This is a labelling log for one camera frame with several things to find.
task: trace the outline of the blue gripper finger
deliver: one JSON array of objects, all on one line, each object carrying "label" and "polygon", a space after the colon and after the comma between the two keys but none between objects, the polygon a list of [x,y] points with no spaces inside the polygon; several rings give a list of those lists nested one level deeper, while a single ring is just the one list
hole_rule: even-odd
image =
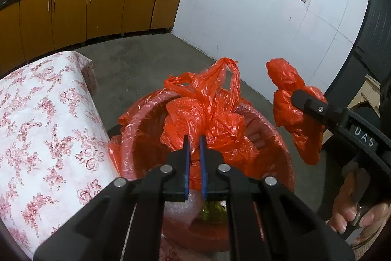
[{"label": "blue gripper finger", "polygon": [[206,174],[206,163],[205,163],[205,149],[206,149],[206,138],[205,135],[201,135],[199,138],[199,157],[201,162],[201,185],[202,185],[202,197],[206,200],[208,194],[208,176]]},{"label": "blue gripper finger", "polygon": [[185,199],[187,200],[189,197],[189,174],[190,174],[190,143],[187,139],[187,135],[185,136],[183,148],[186,147],[186,163],[185,163]]}]

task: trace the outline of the bubble wrap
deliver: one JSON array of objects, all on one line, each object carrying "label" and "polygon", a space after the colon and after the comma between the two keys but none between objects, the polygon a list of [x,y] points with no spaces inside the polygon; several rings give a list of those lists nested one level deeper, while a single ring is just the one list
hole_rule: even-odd
[{"label": "bubble wrap", "polygon": [[189,189],[189,199],[184,203],[166,202],[164,218],[180,223],[184,228],[190,227],[204,205],[201,191]]}]

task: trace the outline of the floral tablecloth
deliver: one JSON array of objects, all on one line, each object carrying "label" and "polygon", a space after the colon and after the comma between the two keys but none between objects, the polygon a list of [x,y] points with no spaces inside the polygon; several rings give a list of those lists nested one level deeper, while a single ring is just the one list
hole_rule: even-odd
[{"label": "floral tablecloth", "polygon": [[117,172],[91,60],[56,53],[0,80],[0,217],[32,258]]}]

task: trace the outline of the white wall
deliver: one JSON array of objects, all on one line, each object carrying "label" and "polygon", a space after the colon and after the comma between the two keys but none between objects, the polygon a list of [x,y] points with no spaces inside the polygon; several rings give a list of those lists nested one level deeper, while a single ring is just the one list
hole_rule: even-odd
[{"label": "white wall", "polygon": [[368,0],[181,0],[173,34],[214,59],[239,62],[242,79],[272,102],[265,64],[287,59],[325,92],[346,60]]}]

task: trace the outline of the pink rose pattern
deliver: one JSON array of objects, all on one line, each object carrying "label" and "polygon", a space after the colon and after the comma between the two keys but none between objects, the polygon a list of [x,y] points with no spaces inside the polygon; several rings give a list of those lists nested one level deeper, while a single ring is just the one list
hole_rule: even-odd
[{"label": "pink rose pattern", "polygon": [[102,191],[102,186],[99,185],[99,181],[94,179],[91,183],[87,184],[87,187],[79,189],[77,196],[79,202],[83,205],[88,204],[89,201]]},{"label": "pink rose pattern", "polygon": [[30,224],[31,228],[35,229],[37,238],[40,237],[38,234],[38,225],[36,220],[37,217],[41,220],[39,209],[43,206],[47,206],[48,204],[55,204],[56,202],[58,202],[58,200],[54,200],[50,196],[44,197],[41,193],[38,193],[36,196],[33,196],[32,201],[30,201],[27,204],[26,209],[22,211],[22,217],[26,224]]},{"label": "pink rose pattern", "polygon": [[15,228],[10,228],[10,229],[8,229],[8,231],[11,234],[12,238],[15,239],[16,242],[19,242],[19,244],[21,244],[28,251],[31,252],[30,242],[27,239],[26,231],[19,232],[19,230],[15,229]]},{"label": "pink rose pattern", "polygon": [[60,170],[64,167],[62,156],[71,154],[72,137],[68,136],[59,140],[57,137],[57,124],[54,124],[52,127],[52,139],[52,142],[46,140],[44,143],[49,148],[52,158],[56,159],[55,167]]},{"label": "pink rose pattern", "polygon": [[104,161],[104,153],[99,151],[99,147],[103,147],[106,143],[97,140],[95,134],[88,135],[88,130],[84,129],[83,133],[78,130],[73,130],[76,134],[74,140],[80,141],[81,151],[75,155],[75,158],[82,164],[87,173],[92,173],[99,168],[99,162]]},{"label": "pink rose pattern", "polygon": [[48,99],[48,95],[41,99],[41,103],[38,104],[38,107],[35,107],[34,110],[42,109],[41,113],[46,112],[48,114],[48,121],[46,122],[46,127],[52,122],[52,116],[55,114],[55,106],[52,103],[52,100]]},{"label": "pink rose pattern", "polygon": [[[54,58],[63,55],[67,55],[66,59],[70,63],[57,72],[53,66]],[[38,238],[38,225],[39,220],[41,220],[40,209],[43,206],[55,205],[58,202],[58,198],[53,198],[53,196],[60,190],[60,186],[66,183],[66,179],[62,176],[63,173],[62,175],[60,173],[64,167],[63,156],[71,155],[74,143],[78,142],[78,145],[80,143],[81,147],[78,146],[80,147],[79,152],[75,157],[70,158],[83,165],[87,172],[96,171],[99,167],[98,163],[104,161],[105,154],[100,150],[105,146],[106,142],[98,139],[95,134],[89,133],[87,128],[83,132],[74,130],[73,136],[58,137],[58,123],[52,124],[57,112],[56,104],[58,101],[68,104],[69,112],[76,118],[78,107],[91,103],[87,90],[89,88],[96,89],[96,79],[91,67],[91,62],[78,53],[61,52],[47,59],[41,59],[38,62],[26,65],[0,80],[0,136],[1,134],[3,134],[3,137],[10,136],[9,138],[12,141],[10,144],[5,144],[3,147],[0,147],[0,177],[2,176],[1,170],[3,168],[11,167],[15,171],[14,177],[7,182],[7,187],[0,189],[0,218],[5,221],[11,220],[14,226],[9,227],[9,232],[20,246],[30,251],[30,253],[36,247],[31,249],[32,244],[28,240],[28,234],[26,231],[17,229],[14,215],[12,214],[12,203],[17,203],[21,200],[18,194],[18,187],[25,186],[22,180],[23,176],[25,176],[23,174],[30,174],[33,171],[36,173],[42,172],[41,178],[48,183],[48,194],[44,191],[33,196],[32,200],[25,206],[25,209],[21,209],[18,212],[21,214],[22,220],[24,220],[26,225],[30,225],[31,229],[35,230]],[[64,74],[75,71],[81,72],[87,83],[75,80],[73,82],[78,85],[77,89],[62,89],[60,85],[63,85],[62,80],[64,79]],[[28,87],[32,81],[36,82],[36,86],[31,89],[28,88],[30,91],[26,91],[26,86]],[[48,95],[55,89],[57,90],[57,87],[62,90],[60,93],[55,93],[58,95],[59,100],[53,99],[53,95]],[[32,105],[31,100],[33,97],[39,103],[35,102]],[[40,128],[43,129],[42,123],[34,119],[36,118],[34,116],[35,111],[46,113],[46,127],[50,124],[52,125],[52,139],[44,142],[48,149],[47,151],[42,150],[42,154],[40,154],[41,152],[38,154],[37,152],[29,151],[35,143],[34,136],[30,136],[31,131],[35,132],[36,130],[40,130]],[[25,118],[27,114],[31,115],[30,119]],[[99,115],[93,111],[90,111],[88,116],[83,113],[83,116],[90,118],[93,123],[101,123]],[[18,117],[23,118],[24,122],[19,122]],[[46,152],[48,154],[50,153],[51,158],[54,160],[53,166],[49,168],[43,168],[40,165],[42,163],[40,155],[45,157]],[[75,195],[78,196],[81,204],[85,204],[84,202],[87,198],[93,198],[101,190],[102,187],[98,184],[98,180],[93,180],[87,184],[87,187],[79,190]],[[52,233],[57,231],[60,226],[61,224],[56,226],[56,228],[53,227]]]},{"label": "pink rose pattern", "polygon": [[54,185],[57,185],[57,191],[59,191],[60,190],[59,184],[66,183],[66,180],[63,179],[61,175],[58,175],[54,167],[48,168],[48,171],[50,171],[50,174],[46,175],[46,177],[44,177],[43,180],[46,182],[50,181],[49,183],[50,190],[52,190],[52,187]]},{"label": "pink rose pattern", "polygon": [[57,226],[57,228],[52,227],[53,232],[51,232],[50,235],[52,235],[53,233],[55,233],[55,232],[56,232],[58,229],[60,229],[62,226],[63,226],[63,224],[60,223],[60,224]]},{"label": "pink rose pattern", "polygon": [[58,99],[62,104],[68,103],[69,113],[71,113],[72,116],[76,118],[79,118],[76,114],[77,104],[87,102],[87,98],[76,92],[75,88],[70,88],[65,92],[59,93]]}]

